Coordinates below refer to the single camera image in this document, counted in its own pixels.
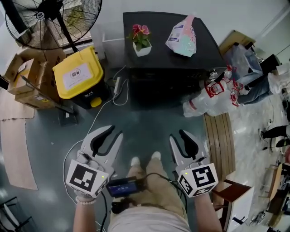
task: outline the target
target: white flower pot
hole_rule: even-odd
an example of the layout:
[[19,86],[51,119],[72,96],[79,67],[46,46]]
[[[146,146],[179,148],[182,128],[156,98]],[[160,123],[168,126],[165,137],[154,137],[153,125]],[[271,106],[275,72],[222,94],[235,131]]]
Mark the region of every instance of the white flower pot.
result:
[[150,53],[150,51],[151,51],[152,46],[151,46],[151,44],[150,44],[150,47],[147,47],[147,48],[141,48],[140,51],[137,51],[137,49],[136,49],[136,44],[133,42],[133,48],[134,48],[134,50],[135,50],[135,52],[136,52],[136,55],[139,57],[139,56],[145,56],[145,55],[148,55],[148,54]]

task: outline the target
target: small screen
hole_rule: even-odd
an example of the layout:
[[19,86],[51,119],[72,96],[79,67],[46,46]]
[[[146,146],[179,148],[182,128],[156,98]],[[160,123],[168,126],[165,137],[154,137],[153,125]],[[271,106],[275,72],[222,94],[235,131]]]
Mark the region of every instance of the small screen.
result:
[[121,184],[117,186],[109,186],[108,188],[112,195],[126,194],[135,192],[137,190],[135,182]]

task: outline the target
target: potted plant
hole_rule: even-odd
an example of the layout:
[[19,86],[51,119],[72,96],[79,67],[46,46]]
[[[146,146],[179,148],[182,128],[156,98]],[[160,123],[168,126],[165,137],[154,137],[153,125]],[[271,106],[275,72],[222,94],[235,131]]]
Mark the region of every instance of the potted plant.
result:
[[152,47],[149,42],[150,35],[151,32],[146,25],[133,25],[132,33],[130,33],[129,38],[132,39],[133,48],[138,57],[145,56],[150,53]]

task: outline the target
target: bracelet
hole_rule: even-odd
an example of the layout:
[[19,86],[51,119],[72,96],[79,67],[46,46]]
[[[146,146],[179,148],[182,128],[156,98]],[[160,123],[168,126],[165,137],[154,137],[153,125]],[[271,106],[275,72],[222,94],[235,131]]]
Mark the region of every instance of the bracelet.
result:
[[93,199],[92,201],[80,201],[79,199],[78,199],[78,197],[76,197],[76,202],[77,203],[80,203],[80,204],[82,204],[82,205],[92,205],[92,204],[94,204],[95,202],[97,201],[97,199]]

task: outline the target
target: white cable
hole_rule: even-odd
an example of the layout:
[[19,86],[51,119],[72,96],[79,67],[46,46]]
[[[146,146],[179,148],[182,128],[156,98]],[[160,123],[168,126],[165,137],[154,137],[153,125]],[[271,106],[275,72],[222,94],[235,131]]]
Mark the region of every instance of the white cable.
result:
[[[121,70],[123,70],[125,67],[126,67],[126,65],[125,65],[122,69],[120,69],[120,70],[119,70],[119,71],[114,75],[113,79],[114,79],[115,76],[116,76],[116,75],[117,75]],[[106,104],[108,104],[109,102],[113,101],[114,104],[115,104],[116,106],[123,106],[123,105],[125,105],[125,104],[127,103],[127,101],[128,101],[128,96],[129,96],[129,85],[128,85],[128,80],[127,80],[127,79],[122,83],[122,87],[123,87],[123,85],[125,84],[126,81],[127,81],[127,100],[126,100],[126,102],[125,102],[124,104],[120,104],[120,105],[116,104],[116,103],[114,102],[114,98],[116,98],[117,96],[119,96],[119,95],[121,94],[122,90],[121,90],[118,94],[115,94],[113,98],[111,98],[111,99],[108,100],[104,105],[102,105],[102,107],[100,108],[99,112],[97,113],[97,115],[96,115],[94,121],[92,122],[92,125],[91,125],[89,131],[87,132],[87,135],[90,133],[92,127],[93,127],[94,124],[95,124],[95,121],[96,121],[97,117],[99,116],[100,112],[102,111],[103,107],[104,107]],[[69,153],[72,151],[72,149],[73,149],[73,148],[74,148],[78,143],[80,143],[80,142],[83,142],[83,140],[80,140],[80,141],[76,142],[76,143],[71,147],[71,149],[67,152],[67,154],[66,154],[66,156],[64,157],[64,160],[63,160],[63,184],[64,184],[65,190],[66,190],[66,192],[67,192],[67,195],[70,197],[70,199],[71,199],[75,204],[77,204],[77,203],[76,203],[76,201],[71,197],[71,195],[69,195],[69,193],[68,193],[68,189],[67,189],[67,186],[66,186],[66,184],[65,184],[65,179],[64,179],[64,177],[65,177],[64,171],[65,171],[65,170],[64,170],[64,168],[65,168],[65,161],[66,161],[66,159],[67,159],[67,157],[68,157],[68,154],[69,154]]]
[[114,103],[116,106],[123,106],[123,105],[125,105],[125,104],[128,102],[128,98],[129,98],[129,84],[128,84],[128,79],[126,79],[126,80],[123,82],[123,84],[122,84],[121,87],[123,87],[123,85],[124,85],[125,82],[127,82],[127,99],[126,99],[126,101],[125,101],[124,103],[122,103],[122,104],[117,104],[117,103],[115,103],[114,99],[118,96],[118,94],[115,94],[114,97],[113,97],[113,103]]

